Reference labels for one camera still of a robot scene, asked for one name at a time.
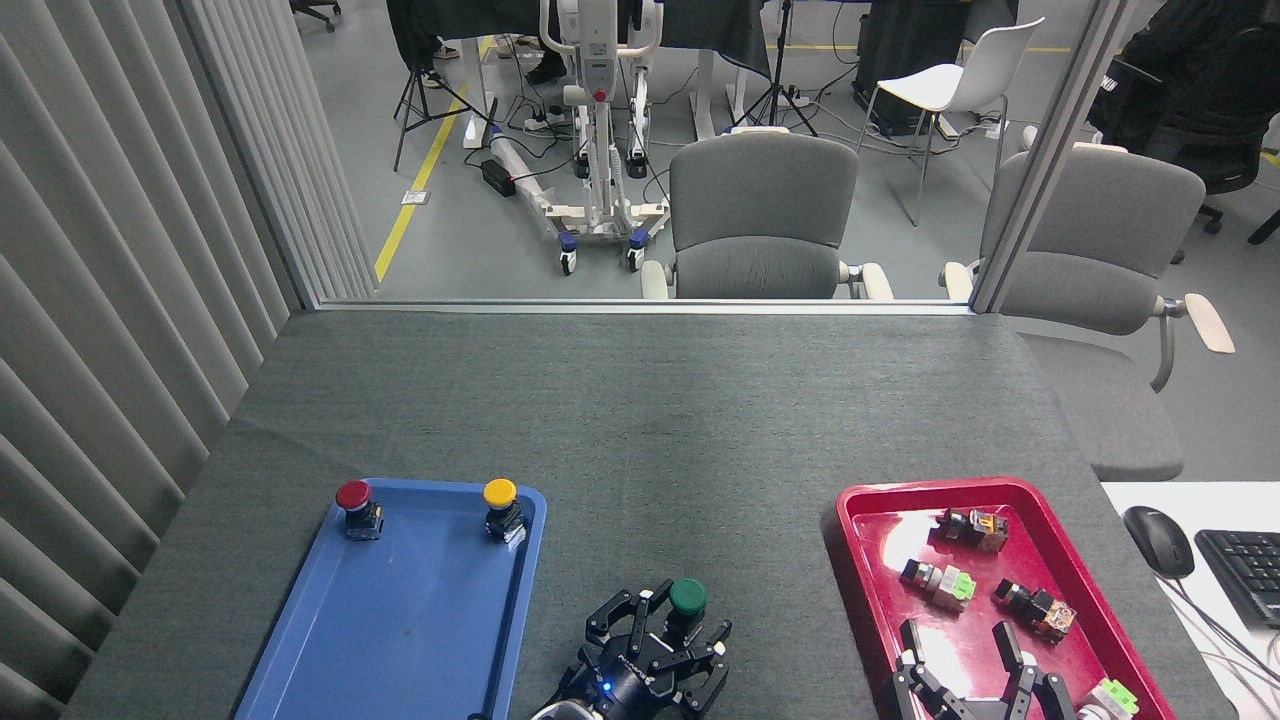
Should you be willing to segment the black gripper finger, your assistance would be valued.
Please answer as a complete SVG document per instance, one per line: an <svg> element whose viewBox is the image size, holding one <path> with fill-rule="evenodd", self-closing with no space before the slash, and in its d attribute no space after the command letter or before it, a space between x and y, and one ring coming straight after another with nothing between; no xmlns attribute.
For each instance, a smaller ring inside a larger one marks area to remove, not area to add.
<svg viewBox="0 0 1280 720"><path fill-rule="evenodd" d="M637 659L648 632L648 621L669 598L673 582L662 582L655 589L618 591L586 620L586 642L604 648L614 637L623 637L626 659Z"/></svg>
<svg viewBox="0 0 1280 720"><path fill-rule="evenodd" d="M883 684L883 719L975 719L965 700L945 687L928 669L913 619L899 628L902 652Z"/></svg>
<svg viewBox="0 0 1280 720"><path fill-rule="evenodd" d="M705 715L724 687L728 675L724 642L733 621L723 620L707 641L659 657L659 701L682 708L685 715Z"/></svg>
<svg viewBox="0 0 1280 720"><path fill-rule="evenodd" d="M1066 682L1057 673L1046 673L1030 653L1021 651L1011 623L996 623L992 637L1009 678L998 702L998 719L1028 719L1032 700L1039 705L1043 719L1076 717Z"/></svg>

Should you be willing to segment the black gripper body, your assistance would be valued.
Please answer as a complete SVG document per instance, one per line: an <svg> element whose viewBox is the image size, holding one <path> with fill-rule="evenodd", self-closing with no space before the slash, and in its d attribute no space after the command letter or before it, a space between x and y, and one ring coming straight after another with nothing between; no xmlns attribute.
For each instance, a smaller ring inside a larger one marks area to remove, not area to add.
<svg viewBox="0 0 1280 720"><path fill-rule="evenodd" d="M684 700L673 673L646 675L623 655L598 648L581 648L579 661L568 701L589 719L654 719Z"/></svg>

